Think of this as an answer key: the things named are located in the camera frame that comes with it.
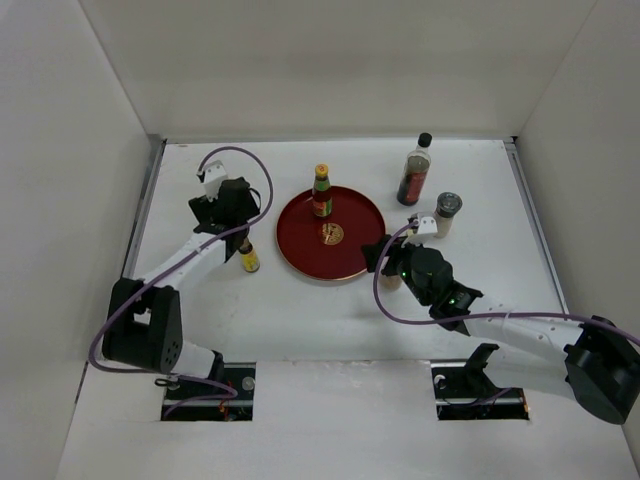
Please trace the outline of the small yellow label bottle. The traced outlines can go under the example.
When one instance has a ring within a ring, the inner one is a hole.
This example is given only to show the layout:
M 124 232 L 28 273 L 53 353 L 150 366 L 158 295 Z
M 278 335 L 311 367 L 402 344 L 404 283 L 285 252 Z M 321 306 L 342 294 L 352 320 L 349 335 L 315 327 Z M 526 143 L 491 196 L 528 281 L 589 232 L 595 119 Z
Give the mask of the small yellow label bottle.
M 259 270 L 259 257 L 256 253 L 256 250 L 254 249 L 254 246 L 248 239 L 246 239 L 240 246 L 238 252 L 240 253 L 242 266 L 246 272 L 255 273 Z

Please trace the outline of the green label sauce bottle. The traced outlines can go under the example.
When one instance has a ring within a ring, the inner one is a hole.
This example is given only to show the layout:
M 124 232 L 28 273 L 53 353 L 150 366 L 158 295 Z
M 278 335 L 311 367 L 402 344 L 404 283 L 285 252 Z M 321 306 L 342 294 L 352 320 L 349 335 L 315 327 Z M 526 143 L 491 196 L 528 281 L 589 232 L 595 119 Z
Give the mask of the green label sauce bottle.
M 312 188 L 312 210 L 316 217 L 327 218 L 332 211 L 331 183 L 329 168 L 326 164 L 315 166 L 315 178 Z

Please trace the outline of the tall dark soy sauce bottle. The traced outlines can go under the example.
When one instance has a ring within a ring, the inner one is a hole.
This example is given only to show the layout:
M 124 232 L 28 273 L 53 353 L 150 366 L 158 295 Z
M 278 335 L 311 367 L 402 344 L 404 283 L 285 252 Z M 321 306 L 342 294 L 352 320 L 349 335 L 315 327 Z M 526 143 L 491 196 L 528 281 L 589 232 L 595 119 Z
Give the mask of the tall dark soy sauce bottle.
M 421 195 L 424 182 L 431 167 L 429 147 L 433 137 L 423 132 L 419 135 L 417 146 L 406 158 L 403 175 L 396 194 L 396 200 L 404 206 L 415 205 Z

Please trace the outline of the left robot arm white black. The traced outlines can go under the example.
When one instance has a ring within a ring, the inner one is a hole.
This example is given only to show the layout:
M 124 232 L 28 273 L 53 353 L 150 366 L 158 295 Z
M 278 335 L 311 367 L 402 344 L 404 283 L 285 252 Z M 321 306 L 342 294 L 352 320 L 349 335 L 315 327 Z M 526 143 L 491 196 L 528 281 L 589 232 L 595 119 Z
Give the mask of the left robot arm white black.
M 139 370 L 190 377 L 192 389 L 210 399 L 224 387 L 223 355 L 184 338 L 183 309 L 191 290 L 240 249 L 260 207 L 242 177 L 223 180 L 212 199 L 196 197 L 189 206 L 198 225 L 187 243 L 152 272 L 114 284 L 101 352 Z

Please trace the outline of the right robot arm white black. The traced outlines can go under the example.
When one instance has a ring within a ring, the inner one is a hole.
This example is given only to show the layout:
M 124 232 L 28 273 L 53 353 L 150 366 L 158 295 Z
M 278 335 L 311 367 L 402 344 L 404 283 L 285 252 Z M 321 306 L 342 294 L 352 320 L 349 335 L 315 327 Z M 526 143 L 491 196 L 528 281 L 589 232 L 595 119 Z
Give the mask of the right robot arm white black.
M 440 251 L 384 236 L 361 248 L 375 277 L 397 277 L 427 308 L 424 325 L 481 345 L 465 364 L 464 384 L 483 396 L 529 388 L 576 401 L 592 416 L 626 422 L 639 398 L 639 341 L 601 317 L 516 312 L 455 280 Z

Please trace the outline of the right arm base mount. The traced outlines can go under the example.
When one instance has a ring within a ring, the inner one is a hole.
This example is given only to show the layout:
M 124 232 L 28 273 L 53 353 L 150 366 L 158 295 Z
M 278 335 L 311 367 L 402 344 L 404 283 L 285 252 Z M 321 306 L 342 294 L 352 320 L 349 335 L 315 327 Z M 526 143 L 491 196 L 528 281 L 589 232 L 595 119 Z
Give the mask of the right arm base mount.
M 440 421 L 529 420 L 523 390 L 496 387 L 485 373 L 498 349 L 496 344 L 483 343 L 466 360 L 430 363 Z

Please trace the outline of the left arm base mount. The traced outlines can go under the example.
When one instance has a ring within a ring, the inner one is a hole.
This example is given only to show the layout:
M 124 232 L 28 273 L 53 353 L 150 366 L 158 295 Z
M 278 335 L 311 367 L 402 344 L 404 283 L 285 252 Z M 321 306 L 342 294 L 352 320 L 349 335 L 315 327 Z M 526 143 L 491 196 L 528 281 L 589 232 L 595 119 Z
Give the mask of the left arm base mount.
M 154 385 L 163 390 L 160 420 L 165 422 L 246 422 L 253 419 L 256 392 L 256 364 L 225 365 L 220 383 L 227 390 L 186 381 L 177 377 L 156 378 Z

